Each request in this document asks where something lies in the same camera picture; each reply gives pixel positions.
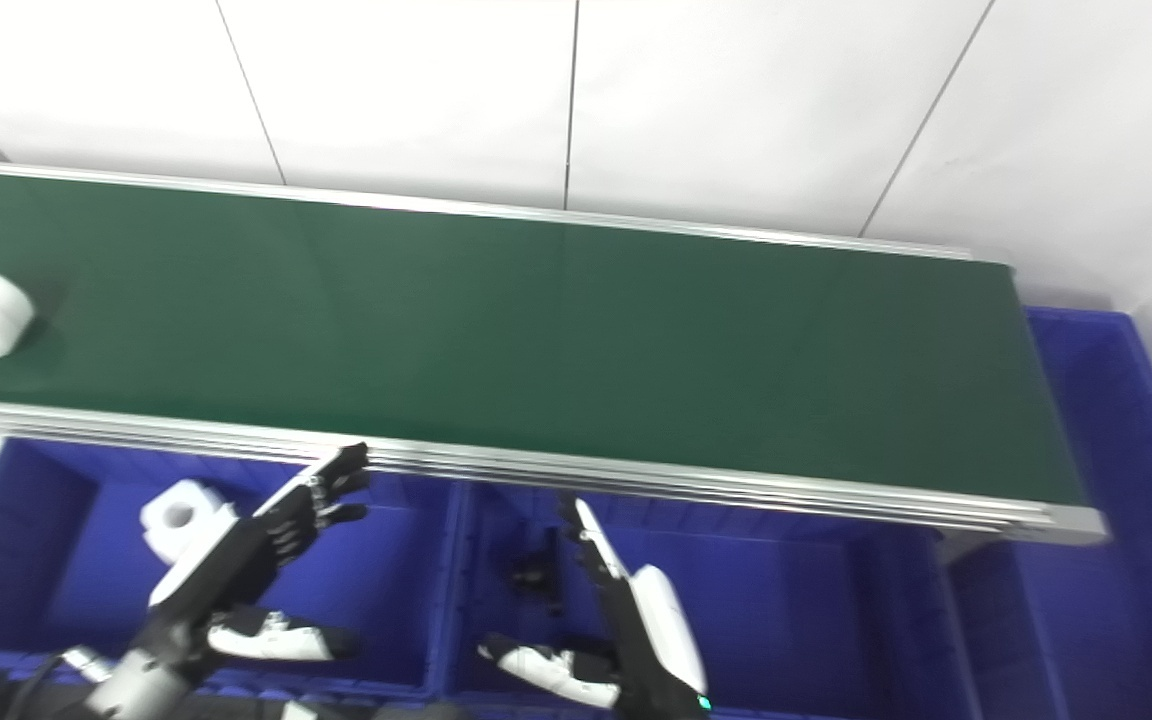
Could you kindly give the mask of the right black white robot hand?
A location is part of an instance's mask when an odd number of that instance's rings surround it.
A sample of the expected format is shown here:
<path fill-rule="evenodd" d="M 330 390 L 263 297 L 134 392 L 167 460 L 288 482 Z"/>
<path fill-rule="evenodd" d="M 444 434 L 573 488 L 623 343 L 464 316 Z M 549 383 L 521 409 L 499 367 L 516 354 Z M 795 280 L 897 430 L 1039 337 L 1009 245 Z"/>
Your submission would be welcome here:
<path fill-rule="evenodd" d="M 611 632 L 611 655 L 521 643 L 486 632 L 477 655 L 562 700 L 617 719 L 708 719 L 707 674 L 675 585 L 654 564 L 630 571 L 582 498 L 558 501 L 564 536 L 594 588 Z"/>

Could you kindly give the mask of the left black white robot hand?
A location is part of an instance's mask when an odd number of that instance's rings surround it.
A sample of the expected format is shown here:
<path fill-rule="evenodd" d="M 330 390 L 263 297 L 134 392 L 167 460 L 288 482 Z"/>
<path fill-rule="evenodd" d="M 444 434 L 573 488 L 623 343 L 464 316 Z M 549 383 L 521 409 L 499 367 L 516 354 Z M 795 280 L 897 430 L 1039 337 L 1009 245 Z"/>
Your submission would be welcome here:
<path fill-rule="evenodd" d="M 147 601 L 132 641 L 136 670 L 170 670 L 197 685 L 227 659 L 332 662 L 361 652 L 356 632 L 264 609 L 279 571 L 305 555 L 326 528 L 365 518 L 340 497 L 369 487 L 369 447 L 338 448 L 285 483 L 259 509 L 225 505 Z"/>

